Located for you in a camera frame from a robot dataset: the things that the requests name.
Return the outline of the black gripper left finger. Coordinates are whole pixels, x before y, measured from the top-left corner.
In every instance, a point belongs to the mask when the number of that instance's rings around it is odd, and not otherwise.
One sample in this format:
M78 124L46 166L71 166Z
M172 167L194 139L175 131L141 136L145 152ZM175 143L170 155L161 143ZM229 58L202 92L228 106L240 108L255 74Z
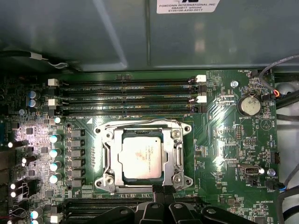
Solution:
M165 214L166 187L154 185L153 201L141 203L134 211L126 206L111 209L90 220L91 224L162 224Z

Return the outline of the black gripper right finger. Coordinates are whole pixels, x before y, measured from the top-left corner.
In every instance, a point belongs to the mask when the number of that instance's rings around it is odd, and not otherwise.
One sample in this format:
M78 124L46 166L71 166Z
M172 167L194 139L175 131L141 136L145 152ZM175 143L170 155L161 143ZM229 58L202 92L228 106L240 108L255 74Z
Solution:
M191 210L186 204L177 203L173 194L175 189L171 185L164 187L165 204L176 224L242 224L243 218L226 210L208 206L199 212Z

